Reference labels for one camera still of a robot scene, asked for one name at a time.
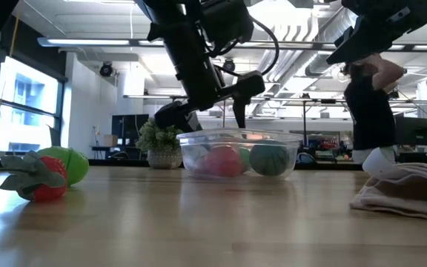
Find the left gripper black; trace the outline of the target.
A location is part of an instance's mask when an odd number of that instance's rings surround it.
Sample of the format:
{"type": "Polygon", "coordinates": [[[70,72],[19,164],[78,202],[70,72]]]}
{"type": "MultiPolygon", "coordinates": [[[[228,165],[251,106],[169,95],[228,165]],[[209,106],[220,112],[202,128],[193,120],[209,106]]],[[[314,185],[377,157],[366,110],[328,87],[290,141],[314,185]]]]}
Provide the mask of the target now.
{"type": "Polygon", "coordinates": [[[186,103],[174,101],[160,108],[154,115],[154,121],[159,128],[174,126],[184,133],[201,131],[202,126],[196,115],[197,111],[205,111],[216,103],[232,98],[233,112],[239,128],[246,128],[245,110],[251,103],[251,98],[264,92],[265,83],[262,74],[251,71],[241,75],[234,85],[222,87],[219,83],[219,68],[208,71],[208,79],[195,78],[193,84],[186,89],[186,103]]]}

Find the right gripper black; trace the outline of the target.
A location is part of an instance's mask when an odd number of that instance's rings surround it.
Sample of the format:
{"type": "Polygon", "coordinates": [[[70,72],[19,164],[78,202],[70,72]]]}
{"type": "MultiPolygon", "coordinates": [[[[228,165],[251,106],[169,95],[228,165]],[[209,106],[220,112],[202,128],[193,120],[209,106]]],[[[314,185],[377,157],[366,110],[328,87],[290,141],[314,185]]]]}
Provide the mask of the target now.
{"type": "Polygon", "coordinates": [[[427,0],[342,0],[342,5],[357,18],[335,41],[337,48],[326,59],[330,65],[364,59],[427,24],[427,0]]]}

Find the clear plastic tupperware container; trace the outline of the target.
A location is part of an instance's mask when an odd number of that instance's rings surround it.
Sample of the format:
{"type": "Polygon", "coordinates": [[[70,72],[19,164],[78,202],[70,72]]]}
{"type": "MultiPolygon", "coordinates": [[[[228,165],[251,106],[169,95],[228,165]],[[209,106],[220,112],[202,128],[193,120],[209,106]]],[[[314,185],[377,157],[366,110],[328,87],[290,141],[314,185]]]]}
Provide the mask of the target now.
{"type": "Polygon", "coordinates": [[[266,178],[286,178],[294,170],[297,154],[302,137],[295,133],[283,133],[279,131],[248,130],[240,128],[215,128],[192,133],[183,133],[177,136],[182,151],[183,165],[195,177],[233,179],[237,177],[266,177],[266,178]],[[196,161],[205,158],[208,152],[217,146],[231,146],[239,152],[240,148],[247,148],[249,151],[256,144],[264,141],[276,141],[282,143],[289,152],[290,163],[286,171],[277,177],[263,176],[255,172],[252,168],[237,177],[217,177],[210,174],[195,174],[196,161]]]}

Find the large red toy tomato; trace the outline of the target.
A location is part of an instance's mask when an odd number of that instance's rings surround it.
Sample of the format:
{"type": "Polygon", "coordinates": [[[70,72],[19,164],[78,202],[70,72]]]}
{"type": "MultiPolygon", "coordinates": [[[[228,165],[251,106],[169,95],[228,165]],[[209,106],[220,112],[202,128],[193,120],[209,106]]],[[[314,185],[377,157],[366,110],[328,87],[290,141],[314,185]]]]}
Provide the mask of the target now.
{"type": "Polygon", "coordinates": [[[240,154],[231,146],[212,148],[204,163],[207,173],[217,177],[237,177],[243,170],[240,154]]]}

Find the striped green toy watermelon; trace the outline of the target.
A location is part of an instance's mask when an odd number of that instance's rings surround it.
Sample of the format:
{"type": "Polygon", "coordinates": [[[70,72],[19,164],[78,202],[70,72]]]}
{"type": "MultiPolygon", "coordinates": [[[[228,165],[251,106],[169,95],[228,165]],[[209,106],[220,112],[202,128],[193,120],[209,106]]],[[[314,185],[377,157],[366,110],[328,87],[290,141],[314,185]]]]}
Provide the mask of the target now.
{"type": "Polygon", "coordinates": [[[290,156],[282,143],[267,140],[252,147],[249,162],[251,168],[258,174],[277,177],[288,168],[290,156]]]}

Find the green toy apple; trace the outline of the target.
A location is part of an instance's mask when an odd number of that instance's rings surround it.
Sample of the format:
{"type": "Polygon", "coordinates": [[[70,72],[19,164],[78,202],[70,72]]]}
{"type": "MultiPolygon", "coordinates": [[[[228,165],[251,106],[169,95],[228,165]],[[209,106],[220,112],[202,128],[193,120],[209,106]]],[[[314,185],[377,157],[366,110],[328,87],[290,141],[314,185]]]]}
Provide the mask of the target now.
{"type": "Polygon", "coordinates": [[[83,180],[88,172],[88,158],[72,148],[53,146],[38,151],[41,156],[51,156],[63,161],[67,170],[67,186],[70,187],[83,180]]]}

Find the large red toy strawberry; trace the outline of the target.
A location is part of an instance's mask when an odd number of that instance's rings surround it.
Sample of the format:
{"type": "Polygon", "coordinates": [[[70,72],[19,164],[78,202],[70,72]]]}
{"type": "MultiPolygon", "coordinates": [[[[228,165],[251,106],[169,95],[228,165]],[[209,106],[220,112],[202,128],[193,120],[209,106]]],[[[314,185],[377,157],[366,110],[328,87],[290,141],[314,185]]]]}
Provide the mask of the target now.
{"type": "Polygon", "coordinates": [[[1,158],[4,171],[10,175],[0,189],[15,191],[31,202],[47,202],[62,198],[67,190],[67,170],[62,160],[29,151],[24,156],[1,158]]]}

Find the artificial green potted plant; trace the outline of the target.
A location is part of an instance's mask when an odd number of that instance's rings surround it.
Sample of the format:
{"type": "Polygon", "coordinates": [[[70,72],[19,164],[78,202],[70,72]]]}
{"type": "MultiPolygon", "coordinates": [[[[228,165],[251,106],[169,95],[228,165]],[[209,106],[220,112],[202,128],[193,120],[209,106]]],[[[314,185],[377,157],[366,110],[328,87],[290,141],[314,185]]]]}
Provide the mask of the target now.
{"type": "Polygon", "coordinates": [[[182,131],[169,126],[159,128],[154,118],[140,128],[140,137],[136,147],[148,153],[147,161],[151,168],[176,169],[182,164],[182,152],[176,138],[182,131]]]}

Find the standing person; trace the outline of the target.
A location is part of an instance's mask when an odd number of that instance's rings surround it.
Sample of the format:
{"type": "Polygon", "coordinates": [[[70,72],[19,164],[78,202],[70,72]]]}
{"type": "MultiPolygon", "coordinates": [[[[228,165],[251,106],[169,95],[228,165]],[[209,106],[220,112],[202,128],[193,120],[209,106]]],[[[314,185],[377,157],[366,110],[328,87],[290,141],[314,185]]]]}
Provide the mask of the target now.
{"type": "Polygon", "coordinates": [[[395,120],[388,95],[397,86],[405,69],[380,54],[347,62],[342,73],[350,76],[344,92],[353,119],[353,161],[363,164],[378,148],[390,161],[395,160],[395,120]]]}

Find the black computer monitor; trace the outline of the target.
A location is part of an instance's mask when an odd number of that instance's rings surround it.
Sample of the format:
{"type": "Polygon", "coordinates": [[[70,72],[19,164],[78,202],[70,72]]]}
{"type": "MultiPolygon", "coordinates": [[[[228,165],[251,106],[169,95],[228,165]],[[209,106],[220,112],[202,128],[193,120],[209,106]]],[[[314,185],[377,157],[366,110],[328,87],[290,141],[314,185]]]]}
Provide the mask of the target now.
{"type": "Polygon", "coordinates": [[[395,125],[398,145],[427,146],[427,119],[397,116],[395,125]]]}
{"type": "Polygon", "coordinates": [[[138,139],[141,127],[148,119],[148,114],[113,115],[112,134],[119,138],[138,139]]]}

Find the folded beige cloth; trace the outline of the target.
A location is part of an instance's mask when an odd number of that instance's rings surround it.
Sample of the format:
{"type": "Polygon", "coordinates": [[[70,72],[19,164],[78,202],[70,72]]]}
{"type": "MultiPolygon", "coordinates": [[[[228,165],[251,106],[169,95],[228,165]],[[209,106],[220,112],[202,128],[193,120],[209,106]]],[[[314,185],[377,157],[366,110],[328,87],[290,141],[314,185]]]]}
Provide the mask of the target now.
{"type": "Polygon", "coordinates": [[[427,163],[396,163],[392,147],[355,151],[369,179],[350,203],[353,209],[427,219],[427,163]]]}

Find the large office window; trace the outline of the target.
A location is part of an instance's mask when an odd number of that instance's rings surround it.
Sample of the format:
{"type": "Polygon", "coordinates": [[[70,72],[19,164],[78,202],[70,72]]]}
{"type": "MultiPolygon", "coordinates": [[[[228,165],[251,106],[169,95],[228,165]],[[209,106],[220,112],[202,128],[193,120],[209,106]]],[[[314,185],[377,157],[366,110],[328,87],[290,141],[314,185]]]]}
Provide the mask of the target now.
{"type": "Polygon", "coordinates": [[[60,129],[64,84],[20,61],[0,62],[0,151],[50,147],[60,129]]]}

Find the black overhead rig frame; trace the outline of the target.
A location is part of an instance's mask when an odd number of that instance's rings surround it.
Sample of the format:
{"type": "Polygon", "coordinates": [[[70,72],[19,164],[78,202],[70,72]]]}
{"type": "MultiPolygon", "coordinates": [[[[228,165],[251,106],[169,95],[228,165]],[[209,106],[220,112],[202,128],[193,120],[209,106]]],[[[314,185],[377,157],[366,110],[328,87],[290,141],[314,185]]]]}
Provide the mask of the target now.
{"type": "MultiPolygon", "coordinates": [[[[214,122],[224,128],[235,126],[233,103],[232,99],[224,100],[196,115],[204,126],[214,122]]],[[[351,130],[351,117],[343,99],[257,96],[246,107],[245,122],[248,128],[278,131],[351,130]]]]}

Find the black aluminium table frame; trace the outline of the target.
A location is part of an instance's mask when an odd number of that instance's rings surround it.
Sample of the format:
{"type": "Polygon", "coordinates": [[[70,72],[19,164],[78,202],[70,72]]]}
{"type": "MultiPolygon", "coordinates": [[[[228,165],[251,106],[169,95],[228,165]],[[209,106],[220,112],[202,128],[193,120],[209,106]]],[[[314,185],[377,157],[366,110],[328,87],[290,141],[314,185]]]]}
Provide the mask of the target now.
{"type": "MultiPolygon", "coordinates": [[[[146,160],[105,160],[105,159],[89,159],[90,166],[105,166],[105,167],[136,167],[147,168],[149,164],[146,160]]],[[[361,165],[349,163],[309,163],[296,164],[295,170],[301,171],[362,171],[361,165]]]]}

